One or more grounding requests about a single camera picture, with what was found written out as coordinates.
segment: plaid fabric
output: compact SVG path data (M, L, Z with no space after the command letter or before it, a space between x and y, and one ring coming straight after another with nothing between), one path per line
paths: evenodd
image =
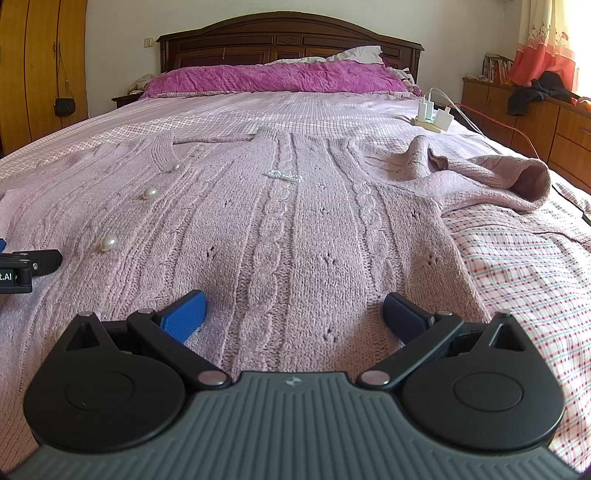
M408 121L416 111L416 100L406 94L277 92L141 100L8 155L0 160L0 178L103 142L164 130L224 136L265 126L352 137L397 151L423 134L438 155L510 152L457 123L446 135L412 127ZM591 211L591 196L551 175L563 195ZM491 315L512 310L561 384L567 407L551 448L583 470L591 463L591 227L554 191L534 213L477 205L450 212L444 221Z

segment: white cable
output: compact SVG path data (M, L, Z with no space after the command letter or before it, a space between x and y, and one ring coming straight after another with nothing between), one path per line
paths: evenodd
M455 103L453 103L453 102L452 102L452 100L451 100L451 99L450 99L450 98L449 98L449 97L448 97L448 96L445 94L445 92L444 92L444 91L442 91L442 90L440 90L440 89L438 89L438 88L435 88L435 87L433 87L433 88L431 88L431 90L429 90L429 93L428 93L428 95L429 95L429 98L431 98L431 92L432 92L433 90L435 90L437 93L439 93L440 95L442 95L443 97L445 97L445 99L446 99L446 100L447 100L447 101L450 103L450 105L451 105L452 107L454 107L454 108L455 108L455 109L456 109L456 110L457 110L457 111L460 113L460 115L461 115L461 116L464 118L464 120L465 120L466 122L468 122L468 125L470 125L470 126L471 126L471 127L474 129L474 131L476 131L476 132L480 133L480 134L481 134L483 137L485 137L485 136L486 136L484 133L482 133L482 131L480 131L480 128L478 128L478 127L477 127L477 126L474 124L474 122L472 122L472 120L470 120L470 119L469 119L469 118L468 118L466 115L464 115L464 112L462 112L462 111L459 109L459 107L458 107L458 106L457 106Z

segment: wooden wardrobe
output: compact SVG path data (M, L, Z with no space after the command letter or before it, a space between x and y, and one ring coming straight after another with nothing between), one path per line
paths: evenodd
M0 135L8 154L88 118L86 0L0 2ZM56 116L58 96L73 97L76 111Z

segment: red and white curtain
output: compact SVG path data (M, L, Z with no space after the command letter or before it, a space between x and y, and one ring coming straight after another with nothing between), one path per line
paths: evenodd
M521 26L509 78L531 86L549 70L564 87L591 96L591 0L521 0Z

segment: wooden headboard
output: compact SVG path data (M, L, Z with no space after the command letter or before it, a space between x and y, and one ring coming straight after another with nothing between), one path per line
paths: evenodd
M279 59L329 57L363 45L380 45L392 67L417 78L421 44L378 35L343 20L301 12L266 12L208 27L162 35L160 70L206 65L253 65Z

